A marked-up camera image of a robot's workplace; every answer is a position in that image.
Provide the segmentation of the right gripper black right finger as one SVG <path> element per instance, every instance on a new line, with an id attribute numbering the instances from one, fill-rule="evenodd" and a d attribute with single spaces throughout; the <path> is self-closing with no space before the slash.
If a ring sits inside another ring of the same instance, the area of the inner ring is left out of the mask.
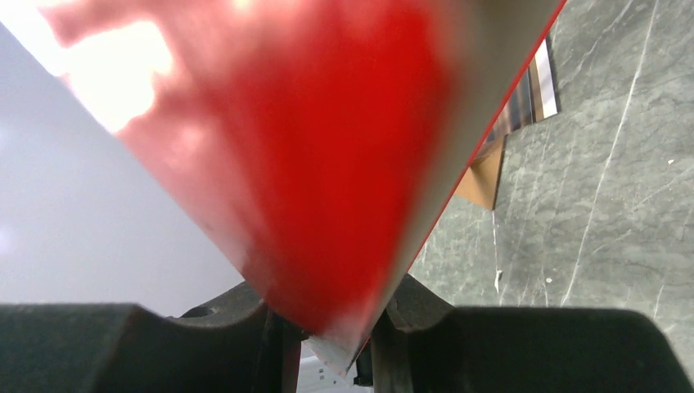
<path id="1" fill-rule="evenodd" d="M 659 328 L 626 309 L 454 307 L 411 276 L 370 340 L 378 392 L 690 392 Z"/>

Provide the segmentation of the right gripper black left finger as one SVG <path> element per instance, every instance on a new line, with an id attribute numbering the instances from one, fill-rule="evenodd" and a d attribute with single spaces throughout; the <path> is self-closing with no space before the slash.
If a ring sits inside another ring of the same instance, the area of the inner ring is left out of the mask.
<path id="1" fill-rule="evenodd" d="M 4 392 L 293 392 L 302 335 L 242 283 L 178 318 L 4 304 Z"/>

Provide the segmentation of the red picture frame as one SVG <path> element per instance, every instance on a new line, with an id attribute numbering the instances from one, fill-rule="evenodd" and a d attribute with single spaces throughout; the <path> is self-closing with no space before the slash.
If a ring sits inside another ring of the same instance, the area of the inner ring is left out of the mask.
<path id="1" fill-rule="evenodd" d="M 33 1 L 59 77 L 347 372 L 561 1 Z"/>

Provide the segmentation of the printed photo sheet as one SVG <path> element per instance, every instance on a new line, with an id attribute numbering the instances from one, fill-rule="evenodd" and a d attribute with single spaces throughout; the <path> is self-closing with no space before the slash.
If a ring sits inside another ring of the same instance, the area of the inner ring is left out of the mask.
<path id="1" fill-rule="evenodd" d="M 559 110 L 551 44 L 545 38 L 495 120 L 485 144 L 557 115 Z"/>

